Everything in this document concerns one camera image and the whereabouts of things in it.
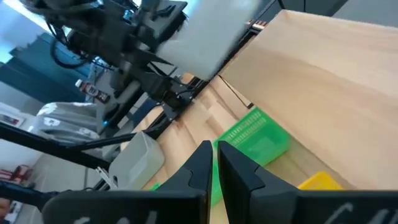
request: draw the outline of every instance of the wooden board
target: wooden board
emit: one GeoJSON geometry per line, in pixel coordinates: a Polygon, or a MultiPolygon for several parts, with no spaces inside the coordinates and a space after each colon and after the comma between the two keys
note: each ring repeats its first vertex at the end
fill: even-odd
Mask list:
{"type": "Polygon", "coordinates": [[[397,189],[398,29],[280,12],[221,74],[359,189],[397,189]]]}
{"type": "MultiPolygon", "coordinates": [[[[161,108],[151,111],[135,131],[146,129],[161,111],[161,108]]],[[[215,77],[184,114],[158,138],[157,141],[165,155],[165,164],[144,189],[150,189],[157,182],[164,183],[203,140],[215,140],[248,111],[228,86],[219,77],[215,77]]],[[[325,170],[343,187],[351,188],[346,181],[294,139],[289,151],[266,166],[266,169],[293,185],[299,185],[316,172],[325,170]]],[[[211,209],[210,222],[228,223],[223,201],[211,209]]]]}

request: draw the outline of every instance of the yellow object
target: yellow object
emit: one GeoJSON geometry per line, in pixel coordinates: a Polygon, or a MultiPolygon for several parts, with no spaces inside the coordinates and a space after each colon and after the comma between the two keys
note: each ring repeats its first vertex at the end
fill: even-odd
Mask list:
{"type": "Polygon", "coordinates": [[[344,190],[330,174],[321,171],[298,186],[300,190],[344,190]]]}

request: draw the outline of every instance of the floor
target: floor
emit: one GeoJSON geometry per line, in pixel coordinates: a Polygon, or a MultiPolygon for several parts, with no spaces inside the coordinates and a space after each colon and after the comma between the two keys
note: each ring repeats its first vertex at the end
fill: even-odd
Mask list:
{"type": "MultiPolygon", "coordinates": [[[[336,1],[322,2],[334,5],[336,1]]],[[[349,0],[335,14],[335,17],[398,27],[397,10],[398,2],[395,0],[349,0]]],[[[93,170],[86,171],[82,166],[48,155],[40,158],[34,168],[33,178],[37,183],[37,190],[43,192],[78,190],[85,186],[93,186],[99,180],[93,170]]],[[[42,222],[40,214],[35,208],[24,205],[17,223],[40,224],[42,222]]]]}

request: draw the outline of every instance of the wall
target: wall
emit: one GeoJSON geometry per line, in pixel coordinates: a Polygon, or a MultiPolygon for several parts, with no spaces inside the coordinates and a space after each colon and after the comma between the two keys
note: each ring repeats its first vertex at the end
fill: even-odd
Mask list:
{"type": "MultiPolygon", "coordinates": [[[[43,28],[5,2],[0,2],[0,21],[0,62],[3,63],[12,57],[8,53],[10,50],[17,46],[26,46],[45,32],[43,28]]],[[[43,103],[2,82],[0,82],[0,102],[33,115],[36,115],[43,106],[43,103]]]]}
{"type": "MultiPolygon", "coordinates": [[[[28,130],[33,124],[35,116],[30,114],[21,113],[19,110],[0,103],[0,111],[13,114],[15,116],[24,118],[25,121],[20,126],[21,129],[28,130]]],[[[0,139],[0,169],[14,170],[18,165],[33,166],[41,152],[29,149],[28,147],[20,146],[9,141],[0,139]]]]}

